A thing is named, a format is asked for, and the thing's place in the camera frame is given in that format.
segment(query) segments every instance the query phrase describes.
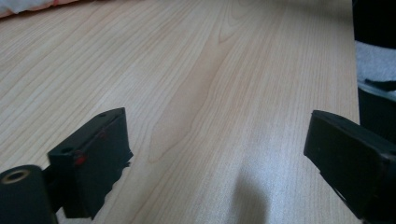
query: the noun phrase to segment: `light wood grain surface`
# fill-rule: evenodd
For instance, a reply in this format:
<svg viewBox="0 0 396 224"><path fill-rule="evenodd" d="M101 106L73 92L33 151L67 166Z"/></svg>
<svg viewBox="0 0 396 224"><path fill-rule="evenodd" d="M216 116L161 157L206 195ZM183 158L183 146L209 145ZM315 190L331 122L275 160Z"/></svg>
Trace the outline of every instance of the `light wood grain surface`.
<svg viewBox="0 0 396 224"><path fill-rule="evenodd" d="M359 118L349 0L24 13L0 20L0 78L0 171L126 107L135 156L92 223L359 223L303 155L313 109Z"/></svg>

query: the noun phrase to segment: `wood grain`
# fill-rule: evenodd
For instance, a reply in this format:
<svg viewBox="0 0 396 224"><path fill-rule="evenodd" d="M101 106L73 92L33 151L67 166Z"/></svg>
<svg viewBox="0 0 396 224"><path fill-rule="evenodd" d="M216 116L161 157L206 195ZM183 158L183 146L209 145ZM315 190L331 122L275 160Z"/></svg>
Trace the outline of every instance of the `wood grain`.
<svg viewBox="0 0 396 224"><path fill-rule="evenodd" d="M0 21L0 170L126 107L135 156L92 223L359 223L303 155L358 120L347 0L82 1ZM64 219L61 223L90 223Z"/></svg>

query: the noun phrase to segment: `white fabric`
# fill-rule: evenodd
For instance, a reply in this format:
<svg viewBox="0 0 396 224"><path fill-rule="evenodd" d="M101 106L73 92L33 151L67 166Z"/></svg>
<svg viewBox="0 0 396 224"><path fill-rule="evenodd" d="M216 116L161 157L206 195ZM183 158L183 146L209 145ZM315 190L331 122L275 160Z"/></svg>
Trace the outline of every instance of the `white fabric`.
<svg viewBox="0 0 396 224"><path fill-rule="evenodd" d="M396 80L396 49L385 49L356 41L358 80Z"/></svg>
<svg viewBox="0 0 396 224"><path fill-rule="evenodd" d="M39 7L48 2L52 2L52 0L0 0L0 12L8 9L13 13L19 13L31 7Z"/></svg>

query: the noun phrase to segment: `black plastic part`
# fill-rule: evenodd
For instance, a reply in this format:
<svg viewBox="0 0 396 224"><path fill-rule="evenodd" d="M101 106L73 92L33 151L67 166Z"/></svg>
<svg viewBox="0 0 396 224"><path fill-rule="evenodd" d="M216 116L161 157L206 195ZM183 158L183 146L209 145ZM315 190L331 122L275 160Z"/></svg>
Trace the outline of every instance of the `black plastic part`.
<svg viewBox="0 0 396 224"><path fill-rule="evenodd" d="M67 217L92 217L120 179L133 154L129 149L125 110L102 113L49 152L51 172L67 189Z"/></svg>
<svg viewBox="0 0 396 224"><path fill-rule="evenodd" d="M0 224L54 224L61 207L66 217L94 218L133 156L125 109L94 117L48 156L44 171L25 165L0 174Z"/></svg>
<svg viewBox="0 0 396 224"><path fill-rule="evenodd" d="M343 117L312 113L304 154L357 218L396 220L396 146Z"/></svg>
<svg viewBox="0 0 396 224"><path fill-rule="evenodd" d="M58 223L40 167L23 165L0 174L0 223Z"/></svg>
<svg viewBox="0 0 396 224"><path fill-rule="evenodd" d="M396 1L354 0L355 39L383 48L396 49Z"/></svg>
<svg viewBox="0 0 396 224"><path fill-rule="evenodd" d="M396 102L359 89L361 126L396 144Z"/></svg>

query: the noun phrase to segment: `black bracket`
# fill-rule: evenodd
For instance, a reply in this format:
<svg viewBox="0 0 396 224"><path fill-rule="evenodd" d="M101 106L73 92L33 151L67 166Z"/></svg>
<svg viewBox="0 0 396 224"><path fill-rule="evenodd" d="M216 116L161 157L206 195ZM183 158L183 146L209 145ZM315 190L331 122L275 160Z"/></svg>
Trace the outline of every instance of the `black bracket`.
<svg viewBox="0 0 396 224"><path fill-rule="evenodd" d="M341 116L312 113L304 154L365 223L396 223L396 146Z"/></svg>
<svg viewBox="0 0 396 224"><path fill-rule="evenodd" d="M48 153L44 171L23 165L0 174L0 223L58 223L66 217L94 218L133 156L125 109L99 114Z"/></svg>

